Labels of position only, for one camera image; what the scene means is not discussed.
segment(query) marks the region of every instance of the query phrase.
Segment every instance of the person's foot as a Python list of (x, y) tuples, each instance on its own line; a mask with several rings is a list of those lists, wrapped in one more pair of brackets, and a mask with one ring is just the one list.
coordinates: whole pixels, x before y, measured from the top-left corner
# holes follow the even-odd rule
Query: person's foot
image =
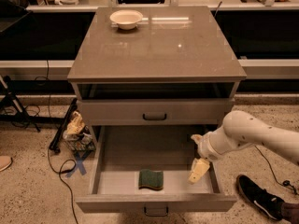
[(268, 193), (266, 189), (261, 189), (245, 175), (236, 178), (236, 186), (245, 200), (258, 207), (267, 216), (275, 220), (282, 219), (281, 205), (284, 201), (281, 198)]
[(7, 169), (12, 163), (12, 159), (9, 156), (0, 156), (0, 171)]

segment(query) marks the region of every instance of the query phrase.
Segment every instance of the floor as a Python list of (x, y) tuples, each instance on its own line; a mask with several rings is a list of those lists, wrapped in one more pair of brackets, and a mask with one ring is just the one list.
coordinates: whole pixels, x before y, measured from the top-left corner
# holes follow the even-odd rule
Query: floor
[[(34, 115), (48, 116), (48, 98), (21, 99)], [(70, 98), (51, 97), (50, 114), (63, 117), (70, 104)], [(299, 132), (298, 95), (237, 95), (234, 110), (244, 110), (264, 122)], [(76, 223), (72, 208), (71, 194), (67, 186), (55, 174), (68, 159), (74, 159), (72, 151), (64, 142), (59, 144), (61, 152), (48, 152), (48, 147), (57, 129), (54, 125), (41, 124), (41, 132), (35, 128), (21, 128), (9, 122), (0, 122), (0, 154), (11, 156), (13, 164), (0, 173), (0, 223)], [(272, 164), (278, 181), (290, 180), (299, 187), (299, 168), (270, 150), (261, 148)], [(62, 175), (62, 180), (73, 190), (76, 200), (87, 194), (93, 153), (83, 162), (84, 169), (77, 169), (71, 175)], [(64, 168), (71, 168), (67, 162)], [(274, 193), (286, 202), (298, 203), (298, 197), (275, 182), (266, 160), (255, 147), (227, 154), (218, 161), (222, 189), (227, 195), (234, 195), (237, 202), (225, 213), (170, 213), (168, 217), (146, 217), (144, 214), (85, 214), (74, 203), (79, 224), (93, 223), (288, 223), (272, 221), (238, 195), (235, 179), (238, 175), (249, 176), (258, 185)]]

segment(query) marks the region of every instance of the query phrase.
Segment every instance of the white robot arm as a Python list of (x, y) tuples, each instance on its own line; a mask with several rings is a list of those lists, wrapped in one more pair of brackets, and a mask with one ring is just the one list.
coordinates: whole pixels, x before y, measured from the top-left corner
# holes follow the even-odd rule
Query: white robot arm
[(265, 146), (299, 165), (299, 133), (273, 127), (243, 111), (228, 113), (219, 129), (204, 136), (194, 134), (192, 139), (198, 146), (200, 159), (193, 162), (189, 178), (191, 183), (205, 174), (211, 161), (251, 145)]

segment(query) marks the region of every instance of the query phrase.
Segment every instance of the black shoe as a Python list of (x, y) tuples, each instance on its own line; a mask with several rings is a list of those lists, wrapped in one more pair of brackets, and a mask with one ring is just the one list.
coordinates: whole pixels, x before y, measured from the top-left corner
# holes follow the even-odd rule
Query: black shoe
[(239, 175), (236, 178), (236, 186), (248, 202), (253, 203), (266, 215), (274, 220), (282, 219), (281, 205), (284, 201), (281, 198), (261, 189), (245, 175)]

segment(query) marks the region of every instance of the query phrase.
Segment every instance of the shoe sole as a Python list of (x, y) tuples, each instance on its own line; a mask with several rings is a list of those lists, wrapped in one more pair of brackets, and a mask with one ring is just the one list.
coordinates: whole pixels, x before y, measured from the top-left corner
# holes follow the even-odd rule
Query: shoe sole
[(240, 187), (240, 182), (239, 182), (239, 178), (240, 176), (242, 175), (239, 175), (237, 178), (236, 178), (236, 188), (237, 190), (241, 193), (241, 196), (245, 199), (245, 201), (247, 201), (248, 203), (251, 204), (251, 206), (254, 206), (254, 207), (258, 207), (260, 208), (260, 210), (262, 211), (262, 213), (264, 213), (267, 217), (270, 217), (274, 220), (281, 220), (281, 219), (277, 219), (273, 216), (271, 216), (262, 206), (260, 206), (258, 203), (253, 203), (251, 200), (249, 200), (249, 198), (245, 195), (245, 193), (243, 192), (243, 189)]
[(3, 167), (2, 169), (0, 169), (0, 172), (6, 170), (11, 164), (12, 164), (12, 159), (10, 159), (9, 165), (7, 165), (7, 166)]

